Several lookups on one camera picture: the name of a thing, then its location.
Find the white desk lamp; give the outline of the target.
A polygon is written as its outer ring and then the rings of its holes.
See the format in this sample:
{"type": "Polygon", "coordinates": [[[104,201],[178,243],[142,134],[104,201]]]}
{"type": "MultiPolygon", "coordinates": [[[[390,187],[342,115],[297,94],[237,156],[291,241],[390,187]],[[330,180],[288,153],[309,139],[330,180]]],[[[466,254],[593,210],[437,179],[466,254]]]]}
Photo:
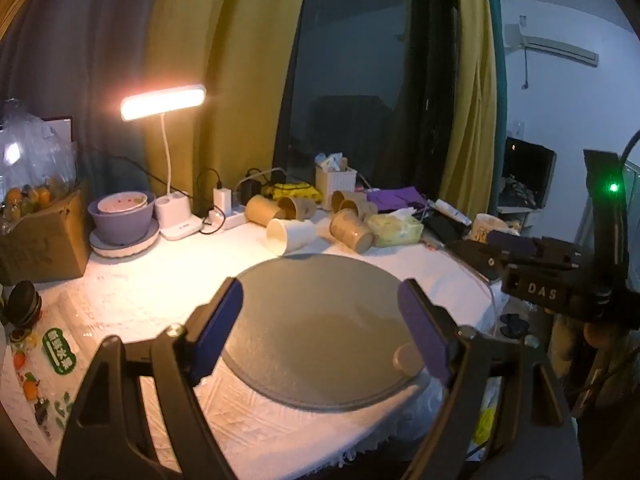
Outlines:
{"type": "Polygon", "coordinates": [[[155,218],[160,226],[160,235],[175,242],[198,232],[202,220],[191,209],[186,193],[172,189],[172,160],[166,130],[166,115],[179,110],[201,106],[206,98],[202,84],[160,89],[126,96],[120,102],[120,117],[124,122],[158,116],[166,162],[166,192],[154,203],[155,218]]]}

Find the pink bowl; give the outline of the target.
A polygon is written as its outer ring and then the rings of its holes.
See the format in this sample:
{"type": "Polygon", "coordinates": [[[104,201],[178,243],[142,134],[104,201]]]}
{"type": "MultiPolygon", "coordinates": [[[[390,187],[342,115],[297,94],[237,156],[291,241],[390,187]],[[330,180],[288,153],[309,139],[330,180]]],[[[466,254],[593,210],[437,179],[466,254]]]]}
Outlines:
{"type": "Polygon", "coordinates": [[[96,205],[101,214],[123,214],[144,207],[148,203],[148,196],[143,192],[120,192],[105,196],[96,205]]]}

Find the yellow curtain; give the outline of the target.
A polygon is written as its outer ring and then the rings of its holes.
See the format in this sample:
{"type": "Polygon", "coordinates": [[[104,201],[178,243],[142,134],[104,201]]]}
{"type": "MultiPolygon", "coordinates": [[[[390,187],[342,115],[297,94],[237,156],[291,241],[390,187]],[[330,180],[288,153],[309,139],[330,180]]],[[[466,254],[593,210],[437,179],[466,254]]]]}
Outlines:
{"type": "MultiPolygon", "coordinates": [[[[146,42],[148,90],[202,84],[205,102],[166,115],[172,184],[198,214],[216,182],[271,166],[303,0],[154,0],[146,42]]],[[[166,177],[160,120],[142,122],[145,159],[166,177]]]]}

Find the brown paper cup plain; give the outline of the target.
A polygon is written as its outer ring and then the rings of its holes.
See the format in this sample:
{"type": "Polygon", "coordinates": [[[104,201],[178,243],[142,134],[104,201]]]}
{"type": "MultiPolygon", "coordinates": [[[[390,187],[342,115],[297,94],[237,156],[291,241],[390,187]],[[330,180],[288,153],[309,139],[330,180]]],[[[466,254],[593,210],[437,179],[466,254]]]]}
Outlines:
{"type": "Polygon", "coordinates": [[[253,196],[246,204],[244,210],[248,222],[258,226],[268,226],[273,219],[285,219],[286,212],[274,200],[261,195],[253,196]]]}

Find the white paper cup green print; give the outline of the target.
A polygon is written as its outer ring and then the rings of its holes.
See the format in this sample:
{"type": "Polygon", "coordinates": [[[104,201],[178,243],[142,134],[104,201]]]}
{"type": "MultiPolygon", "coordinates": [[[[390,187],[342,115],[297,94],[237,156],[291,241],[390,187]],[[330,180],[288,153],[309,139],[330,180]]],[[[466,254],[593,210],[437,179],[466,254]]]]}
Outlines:
{"type": "Polygon", "coordinates": [[[272,219],[266,226],[266,246],[278,257],[305,247],[316,237],[316,226],[310,220],[272,219]]]}

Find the white wall air conditioner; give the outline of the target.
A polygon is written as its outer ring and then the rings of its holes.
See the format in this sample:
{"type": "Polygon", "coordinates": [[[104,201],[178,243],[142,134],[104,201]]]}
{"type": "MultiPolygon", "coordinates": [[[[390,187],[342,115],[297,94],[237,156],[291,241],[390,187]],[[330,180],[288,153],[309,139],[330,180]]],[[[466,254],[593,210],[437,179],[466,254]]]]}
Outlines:
{"type": "Polygon", "coordinates": [[[600,56],[597,52],[574,46],[574,44],[567,44],[563,41],[524,35],[518,24],[504,25],[503,32],[506,48],[512,52],[516,50],[531,50],[550,54],[557,58],[565,58],[590,67],[598,67],[600,64],[600,56]]]}

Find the white power strip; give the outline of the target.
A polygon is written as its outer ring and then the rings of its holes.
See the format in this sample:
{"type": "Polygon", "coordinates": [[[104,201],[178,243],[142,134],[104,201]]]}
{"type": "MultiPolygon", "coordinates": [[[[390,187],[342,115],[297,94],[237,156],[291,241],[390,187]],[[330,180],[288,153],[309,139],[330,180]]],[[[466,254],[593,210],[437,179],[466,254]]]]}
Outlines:
{"type": "Polygon", "coordinates": [[[246,223],[245,214],[240,210],[232,210],[225,214],[217,208],[211,209],[203,220],[201,232],[206,235],[229,231],[246,223]]]}

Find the fruit sticker packet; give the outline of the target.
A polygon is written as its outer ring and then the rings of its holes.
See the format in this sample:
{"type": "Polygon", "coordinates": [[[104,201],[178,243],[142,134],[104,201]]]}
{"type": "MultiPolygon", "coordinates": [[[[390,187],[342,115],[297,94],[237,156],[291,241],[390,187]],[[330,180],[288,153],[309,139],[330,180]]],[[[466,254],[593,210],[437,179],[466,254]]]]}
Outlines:
{"type": "Polygon", "coordinates": [[[62,438],[74,407],[78,356],[62,328],[9,333],[13,368],[36,426],[48,442],[62,438]]]}

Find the black monitor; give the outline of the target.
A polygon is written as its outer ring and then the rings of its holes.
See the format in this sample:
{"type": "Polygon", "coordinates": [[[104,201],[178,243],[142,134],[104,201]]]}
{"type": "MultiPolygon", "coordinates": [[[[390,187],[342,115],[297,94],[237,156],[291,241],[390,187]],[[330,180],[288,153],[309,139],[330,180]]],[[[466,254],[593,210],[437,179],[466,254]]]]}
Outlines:
{"type": "Polygon", "coordinates": [[[556,163],[555,151],[517,138],[506,139],[498,205],[546,206],[556,163]]]}

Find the clear plastic bag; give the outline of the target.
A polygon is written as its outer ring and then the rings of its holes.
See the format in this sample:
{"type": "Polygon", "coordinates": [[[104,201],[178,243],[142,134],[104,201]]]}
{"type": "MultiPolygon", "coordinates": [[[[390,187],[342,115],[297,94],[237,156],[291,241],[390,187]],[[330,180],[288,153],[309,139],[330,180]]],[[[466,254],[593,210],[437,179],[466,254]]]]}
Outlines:
{"type": "Polygon", "coordinates": [[[17,100],[1,107],[1,223],[10,230],[49,208],[76,185],[72,142],[17,100]]]}

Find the purple bowl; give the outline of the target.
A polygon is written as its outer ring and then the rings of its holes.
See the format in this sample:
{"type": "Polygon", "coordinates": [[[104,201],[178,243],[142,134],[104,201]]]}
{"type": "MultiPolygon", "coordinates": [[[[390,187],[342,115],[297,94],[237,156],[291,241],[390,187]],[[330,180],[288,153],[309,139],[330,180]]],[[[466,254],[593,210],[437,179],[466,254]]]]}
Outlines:
{"type": "Polygon", "coordinates": [[[123,214],[101,214],[96,205],[103,197],[94,200],[88,206],[88,213],[93,218],[101,240],[111,245],[126,245],[140,240],[152,221],[155,202],[153,193],[143,193],[148,196],[148,203],[144,207],[123,214]]]}

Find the white lattice basket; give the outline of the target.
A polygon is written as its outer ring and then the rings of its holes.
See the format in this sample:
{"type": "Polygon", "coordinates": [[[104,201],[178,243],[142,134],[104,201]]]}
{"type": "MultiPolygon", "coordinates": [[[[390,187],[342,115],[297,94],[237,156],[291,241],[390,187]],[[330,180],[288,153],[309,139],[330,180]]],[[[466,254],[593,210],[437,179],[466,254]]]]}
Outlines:
{"type": "Polygon", "coordinates": [[[331,198],[336,191],[352,192],[356,186],[357,171],[349,166],[347,157],[341,153],[318,154],[314,158],[316,180],[314,186],[322,195],[321,208],[330,210],[331,198]]]}

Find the brown paper cup rear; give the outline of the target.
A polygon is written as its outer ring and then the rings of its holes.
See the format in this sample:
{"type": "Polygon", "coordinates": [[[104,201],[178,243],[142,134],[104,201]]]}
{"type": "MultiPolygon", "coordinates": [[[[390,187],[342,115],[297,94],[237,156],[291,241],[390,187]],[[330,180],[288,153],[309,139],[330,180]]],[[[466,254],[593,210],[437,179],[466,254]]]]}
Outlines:
{"type": "Polygon", "coordinates": [[[331,207],[334,214],[349,209],[360,220],[366,220],[378,213],[378,206],[368,200],[365,192],[335,191],[331,196],[331,207]]]}

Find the purple cloth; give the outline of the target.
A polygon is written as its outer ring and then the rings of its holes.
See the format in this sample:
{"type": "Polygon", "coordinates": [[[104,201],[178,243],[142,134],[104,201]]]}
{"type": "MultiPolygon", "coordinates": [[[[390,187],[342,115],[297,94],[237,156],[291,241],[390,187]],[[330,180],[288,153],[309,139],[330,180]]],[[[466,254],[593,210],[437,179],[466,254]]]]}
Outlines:
{"type": "Polygon", "coordinates": [[[370,203],[375,204],[378,212],[392,212],[409,207],[422,210],[427,206],[426,199],[414,186],[373,190],[367,192],[366,196],[370,203]]]}

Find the round grey mat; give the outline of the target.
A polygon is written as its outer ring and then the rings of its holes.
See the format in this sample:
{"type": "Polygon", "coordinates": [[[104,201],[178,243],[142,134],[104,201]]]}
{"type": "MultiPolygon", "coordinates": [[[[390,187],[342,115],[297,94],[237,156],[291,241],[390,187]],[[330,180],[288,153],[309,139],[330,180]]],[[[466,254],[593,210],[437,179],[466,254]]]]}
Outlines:
{"type": "Polygon", "coordinates": [[[416,378],[394,364],[412,338],[390,272],[349,257],[289,255],[252,266],[239,281],[243,307],[222,357],[268,399],[346,412],[382,402],[416,378]]]}

